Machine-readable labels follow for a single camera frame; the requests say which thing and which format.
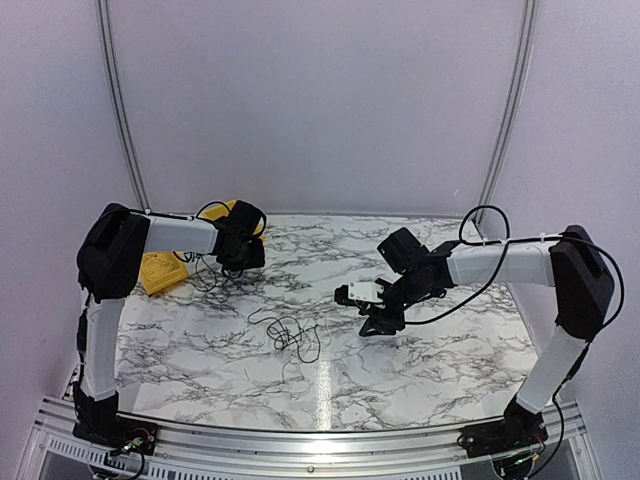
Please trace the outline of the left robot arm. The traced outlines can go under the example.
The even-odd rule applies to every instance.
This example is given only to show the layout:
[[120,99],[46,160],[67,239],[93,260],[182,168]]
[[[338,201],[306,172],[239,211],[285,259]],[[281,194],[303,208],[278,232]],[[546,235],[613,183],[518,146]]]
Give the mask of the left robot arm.
[[262,234],[266,214],[242,200],[221,217],[182,216],[109,204],[90,228],[77,257],[85,293],[76,348],[80,372],[73,398],[80,424],[106,445],[125,438],[118,415],[115,347],[121,313],[149,253],[184,252],[212,256],[224,275],[265,264]]

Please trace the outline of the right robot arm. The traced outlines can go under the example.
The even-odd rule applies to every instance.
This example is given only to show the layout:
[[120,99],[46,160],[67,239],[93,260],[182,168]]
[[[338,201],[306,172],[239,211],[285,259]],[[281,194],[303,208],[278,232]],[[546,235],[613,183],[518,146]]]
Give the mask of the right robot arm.
[[506,448],[519,446],[533,433],[533,418],[578,367],[609,324],[612,300],[622,299],[624,293],[620,269],[579,225],[555,236],[458,239],[433,250],[401,228],[378,251],[398,279],[351,282],[346,287],[347,300],[366,318],[363,337],[396,334],[406,326],[408,308],[459,286],[504,283],[554,289],[557,315],[551,339],[495,428],[496,440]]

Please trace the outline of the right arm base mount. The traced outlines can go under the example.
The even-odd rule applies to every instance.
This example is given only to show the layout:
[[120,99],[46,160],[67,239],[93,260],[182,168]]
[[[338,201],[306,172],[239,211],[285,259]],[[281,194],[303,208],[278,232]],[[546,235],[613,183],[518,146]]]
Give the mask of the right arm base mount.
[[542,415],[537,414],[465,426],[460,430],[457,444],[469,458],[476,458],[541,446],[547,439],[546,424]]

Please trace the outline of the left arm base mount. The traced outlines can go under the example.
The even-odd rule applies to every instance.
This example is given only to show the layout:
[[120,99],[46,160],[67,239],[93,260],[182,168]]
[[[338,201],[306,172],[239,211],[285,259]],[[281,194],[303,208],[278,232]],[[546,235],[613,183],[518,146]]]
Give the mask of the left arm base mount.
[[156,423],[107,414],[98,416],[76,413],[73,435],[111,450],[120,450],[136,439],[141,440],[138,449],[144,455],[155,451],[159,433]]

